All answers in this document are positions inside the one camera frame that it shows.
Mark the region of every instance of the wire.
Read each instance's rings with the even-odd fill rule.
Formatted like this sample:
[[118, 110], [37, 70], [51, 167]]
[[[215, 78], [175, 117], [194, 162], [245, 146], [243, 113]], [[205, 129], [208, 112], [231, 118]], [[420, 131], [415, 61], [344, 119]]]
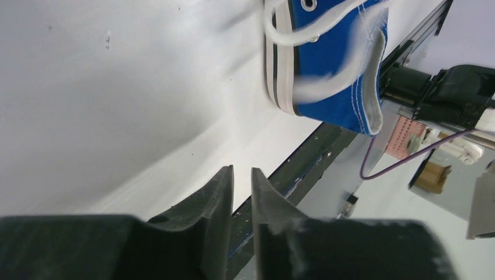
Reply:
[[416, 152], [416, 153], [414, 153], [414, 154], [406, 157], [405, 159], [403, 159], [403, 160], [401, 160], [401, 161], [399, 161], [399, 162], [397, 162], [395, 164], [390, 165], [389, 167], [387, 167], [387, 168], [383, 169], [382, 171], [378, 172], [377, 174], [374, 174], [374, 175], [371, 175], [371, 176], [364, 176], [364, 166], [366, 165], [366, 162], [368, 161], [368, 157], [369, 157], [369, 154], [371, 153], [371, 148], [373, 147], [373, 143], [375, 143], [375, 139], [376, 139], [376, 137], [375, 137], [375, 138], [371, 139], [371, 143], [369, 143], [368, 151], [366, 151], [366, 155], [364, 156], [364, 159], [362, 160], [361, 170], [359, 171], [359, 176], [361, 177], [361, 179], [363, 179], [365, 181], [366, 180], [373, 180], [373, 179], [378, 178], [378, 177], [382, 176], [383, 174], [385, 174], [385, 173], [387, 173], [389, 171], [392, 171], [393, 169], [395, 169], [395, 168], [403, 165], [404, 163], [407, 163], [410, 160], [417, 158], [420, 155], [423, 155], [423, 154], [425, 154], [425, 153], [427, 153], [427, 152], [429, 152], [429, 151], [431, 151], [431, 150], [433, 150], [435, 148], [438, 148], [440, 145], [442, 145], [444, 143], [447, 143], [450, 140], [453, 140], [453, 139], [455, 139], [457, 137], [465, 136], [467, 134], [471, 134], [474, 131], [476, 131], [476, 129], [474, 129], [474, 130], [473, 129], [467, 129], [467, 130], [464, 130], [464, 131], [461, 131], [461, 132], [454, 133], [454, 134], [452, 134], [452, 135], [450, 135], [450, 136], [448, 136], [448, 137], [446, 137], [446, 138], [444, 138], [442, 140], [439, 140], [439, 141], [431, 144], [430, 146], [428, 146], [428, 147], [426, 147], [426, 148], [424, 148], [424, 149], [422, 149], [422, 150], [420, 150], [420, 151], [418, 151], [418, 152]]

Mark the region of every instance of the blue canvas sneaker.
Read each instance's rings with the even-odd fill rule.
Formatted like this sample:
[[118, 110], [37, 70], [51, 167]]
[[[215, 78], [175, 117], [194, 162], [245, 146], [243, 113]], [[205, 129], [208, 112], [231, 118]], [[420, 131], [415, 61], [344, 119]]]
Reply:
[[266, 0], [266, 83], [289, 114], [376, 135], [392, 0]]

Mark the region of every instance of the white rubber sole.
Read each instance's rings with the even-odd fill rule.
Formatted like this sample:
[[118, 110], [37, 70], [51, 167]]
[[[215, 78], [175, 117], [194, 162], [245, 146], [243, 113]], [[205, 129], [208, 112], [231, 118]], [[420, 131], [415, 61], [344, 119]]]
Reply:
[[[289, 1], [285, 1], [275, 11], [276, 28], [282, 32], [292, 30]], [[282, 111], [296, 115], [292, 88], [294, 86], [294, 48], [275, 45], [266, 38], [266, 85], [275, 105]]]

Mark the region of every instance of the shoelace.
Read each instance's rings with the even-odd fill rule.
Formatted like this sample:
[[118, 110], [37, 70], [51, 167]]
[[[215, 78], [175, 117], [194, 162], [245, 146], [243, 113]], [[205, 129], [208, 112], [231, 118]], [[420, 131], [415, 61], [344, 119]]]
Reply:
[[[314, 38], [318, 38], [338, 24], [349, 12], [359, 7], [367, 0], [345, 0], [334, 6], [309, 25], [294, 32], [283, 33], [272, 24], [275, 9], [286, 0], [267, 1], [264, 7], [265, 34], [275, 44], [281, 46], [300, 46]], [[367, 65], [369, 57], [366, 49], [369, 45], [370, 31], [378, 30], [381, 24], [381, 16], [388, 9], [393, 0], [383, 1], [366, 9], [364, 16], [357, 18], [352, 29], [351, 51], [348, 52], [345, 63], [340, 72], [328, 75], [324, 78], [306, 78], [296, 80], [294, 83], [294, 99], [300, 103], [312, 103], [336, 95], [348, 88], [362, 74], [364, 65]]]

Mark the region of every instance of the white table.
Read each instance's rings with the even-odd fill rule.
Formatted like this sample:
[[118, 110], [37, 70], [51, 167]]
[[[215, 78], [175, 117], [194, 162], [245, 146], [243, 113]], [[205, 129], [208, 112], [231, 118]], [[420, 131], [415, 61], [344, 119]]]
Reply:
[[[385, 55], [441, 2], [397, 1]], [[149, 218], [223, 165], [236, 209], [319, 125], [266, 97], [252, 2], [0, 3], [0, 215]]]

